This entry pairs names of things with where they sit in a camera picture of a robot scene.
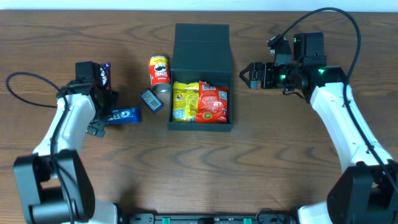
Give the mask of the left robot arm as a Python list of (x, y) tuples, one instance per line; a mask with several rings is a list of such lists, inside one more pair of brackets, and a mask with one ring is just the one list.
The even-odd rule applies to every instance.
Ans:
[(18, 157), (14, 177), (27, 223), (117, 223), (118, 208), (95, 198), (80, 159), (86, 134), (103, 137), (118, 93), (104, 65), (75, 65), (75, 79), (57, 91), (56, 113), (41, 143)]

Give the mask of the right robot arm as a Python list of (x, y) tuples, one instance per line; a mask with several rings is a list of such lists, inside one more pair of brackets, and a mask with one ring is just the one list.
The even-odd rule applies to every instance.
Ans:
[(300, 207), (299, 223), (396, 223), (397, 163), (372, 134), (341, 67), (327, 65), (321, 32), (268, 42), (273, 62), (239, 74), (251, 89), (281, 89), (309, 103), (337, 151), (342, 175), (324, 202)]

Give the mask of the black gift box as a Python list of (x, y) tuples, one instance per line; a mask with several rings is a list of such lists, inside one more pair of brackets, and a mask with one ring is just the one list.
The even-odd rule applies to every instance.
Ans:
[(169, 130), (230, 132), (233, 128), (233, 59), (227, 24), (175, 25), (171, 84), (204, 81), (229, 88), (227, 123), (176, 123), (169, 109)]

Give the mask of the red Pringles can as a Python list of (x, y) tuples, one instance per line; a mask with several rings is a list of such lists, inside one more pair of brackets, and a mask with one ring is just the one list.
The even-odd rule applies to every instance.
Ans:
[(166, 57), (161, 55), (151, 57), (149, 74), (153, 91), (165, 92), (170, 90), (169, 61)]

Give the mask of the yellow snack bag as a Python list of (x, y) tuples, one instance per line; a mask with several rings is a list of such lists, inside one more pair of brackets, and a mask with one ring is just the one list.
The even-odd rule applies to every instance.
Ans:
[(172, 121), (194, 123), (199, 101), (199, 83), (180, 83), (173, 85)]

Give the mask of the red snack bag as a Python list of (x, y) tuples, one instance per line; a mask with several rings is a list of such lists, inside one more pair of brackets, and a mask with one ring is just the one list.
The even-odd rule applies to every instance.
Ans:
[(228, 87), (199, 82), (196, 123), (227, 123)]

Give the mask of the blue Oreo cookie pack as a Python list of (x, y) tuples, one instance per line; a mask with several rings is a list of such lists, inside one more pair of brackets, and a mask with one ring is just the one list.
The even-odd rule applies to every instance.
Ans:
[(113, 110), (106, 124), (140, 123), (140, 107)]

